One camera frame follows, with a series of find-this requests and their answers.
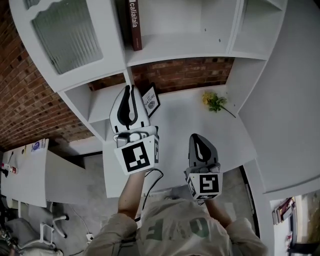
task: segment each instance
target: flower stem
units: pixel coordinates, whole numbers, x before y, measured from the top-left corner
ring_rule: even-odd
[[[231,115],[233,115],[234,118],[236,118],[236,116],[234,114],[232,114],[228,109],[226,109],[224,106],[220,106],[222,109],[224,109],[225,111],[229,112]]]

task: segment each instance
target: red brick wall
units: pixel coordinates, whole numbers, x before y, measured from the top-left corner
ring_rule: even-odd
[[[18,35],[8,1],[0,1],[0,147],[91,136],[40,75]]]
[[[151,82],[158,94],[205,86],[224,85],[234,58],[184,58],[132,67],[136,86],[143,93]]]

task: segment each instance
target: black cable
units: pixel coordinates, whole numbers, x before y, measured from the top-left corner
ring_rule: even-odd
[[[148,198],[148,195],[149,195],[149,193],[150,193],[150,191],[153,189],[153,187],[157,184],[157,182],[158,181],[160,181],[161,180],[161,178],[164,176],[164,173],[162,172],[162,171],[160,171],[159,169],[157,169],[157,168],[152,168],[151,170],[150,170],[150,172],[146,175],[146,176],[148,176],[150,173],[152,173],[153,171],[158,171],[159,173],[161,173],[161,175],[160,175],[160,177],[159,178],[157,178],[156,180],[155,180],[155,182],[152,184],[152,186],[149,188],[149,190],[148,190],[148,193],[146,193],[146,196],[145,196],[145,199],[144,199],[144,202],[143,202],[143,205],[142,205],[142,210],[144,210],[144,208],[145,208],[145,204],[146,204],[146,201],[147,201],[147,198]]]
[[[205,200],[203,200],[203,202],[199,203],[199,201],[201,201],[201,200],[203,200],[203,199],[199,199],[199,200],[197,201],[198,206],[202,206],[202,205],[205,203]]]
[[[150,191],[153,189],[153,187],[157,184],[158,181],[160,181],[162,179],[162,177],[164,176],[164,173],[162,171],[160,171],[159,169],[157,168],[151,168],[149,170],[147,170],[147,174],[144,176],[144,177],[147,177],[150,173],[152,173],[153,171],[158,171],[159,173],[161,173],[161,175],[155,180],[155,182],[152,184],[152,186],[149,188],[148,192],[146,193],[146,196],[145,196],[145,199],[144,199],[144,202],[143,202],[143,205],[142,205],[142,210],[144,210],[145,208],[145,204],[146,204],[146,201],[147,201],[147,198],[148,198],[148,195],[150,193]],[[140,217],[136,218],[135,219],[135,222],[138,222],[140,221]]]
[[[82,250],[82,251],[79,251],[78,253],[75,253],[75,254],[71,254],[71,255],[69,255],[69,256],[75,256],[75,255],[78,255],[78,254],[80,254],[80,253],[83,253],[85,250]]]
[[[8,164],[10,163],[10,160],[11,160],[13,154],[14,154],[14,152],[12,151],[11,155],[10,155],[10,158],[9,158],[9,161],[8,161]]]

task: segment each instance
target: small framed sign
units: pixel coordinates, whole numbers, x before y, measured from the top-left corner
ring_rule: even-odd
[[[150,89],[142,96],[142,100],[148,116],[151,117],[160,106],[160,101],[156,93],[156,85],[154,82],[150,84]]]

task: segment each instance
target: frosted glass panel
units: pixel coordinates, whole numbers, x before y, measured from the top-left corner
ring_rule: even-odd
[[[103,58],[86,0],[54,2],[32,24],[58,74]]]
[[[31,6],[39,4],[40,0],[24,0],[25,7],[29,9]]]

